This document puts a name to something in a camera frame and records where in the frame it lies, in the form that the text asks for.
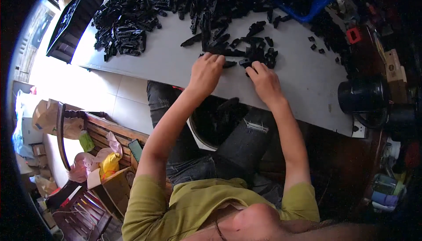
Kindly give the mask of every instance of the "chair backrest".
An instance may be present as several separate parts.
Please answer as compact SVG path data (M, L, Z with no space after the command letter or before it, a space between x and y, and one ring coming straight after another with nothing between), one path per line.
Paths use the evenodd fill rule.
M53 213L53 218L66 240L96 241L107 228L111 215L89 190L82 187L64 207Z

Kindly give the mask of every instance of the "black plastic bin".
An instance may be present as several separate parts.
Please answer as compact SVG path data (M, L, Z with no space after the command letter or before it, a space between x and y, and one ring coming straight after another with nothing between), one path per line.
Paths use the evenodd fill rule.
M104 0L72 0L62 12L47 56L70 63L82 34Z

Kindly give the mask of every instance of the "white table surface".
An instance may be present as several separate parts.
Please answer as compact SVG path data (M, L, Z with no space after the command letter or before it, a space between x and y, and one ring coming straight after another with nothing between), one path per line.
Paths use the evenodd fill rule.
M283 17L285 13L275 9L273 17L278 15ZM186 87L192 64L202 53L201 43L180 47L182 42L193 36L189 29L189 14L183 21L171 12L168 12L167 17L159 16L159 19L162 29L147 32L146 50L141 56L117 54L108 62L104 62L104 49L94 49L97 30L88 25L71 64ZM246 36L249 26L260 20L267 21L265 12L250 12L247 17L234 19L226 31L231 36L229 43L235 38ZM274 70L295 118L351 136L352 118L341 111L337 100L337 87L340 82L346 81L347 75L344 67L335 63L338 55L327 51L322 39L295 20L281 22L277 29L267 23L265 30L256 36L269 36L274 41L274 49L278 50ZM310 49L310 36L316 39L318 49L325 49L325 54ZM241 43L237 48L244 51L246 46ZM241 59L227 57L227 60ZM213 95L239 97L242 103L268 110L257 96L251 80L246 77L245 70L239 65L223 71Z

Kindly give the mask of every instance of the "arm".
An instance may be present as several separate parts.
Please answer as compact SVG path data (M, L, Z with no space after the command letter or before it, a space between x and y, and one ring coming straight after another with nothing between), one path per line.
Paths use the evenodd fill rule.
M168 154L189 116L214 91L224 62L224 56L206 53L193 64L188 87L164 114L146 141L136 176L150 175L165 188Z
M311 183L308 154L298 123L284 97L278 76L263 63L254 62L246 68L255 85L258 96L271 110L277 123L284 159L286 160L286 181L284 194L299 182Z

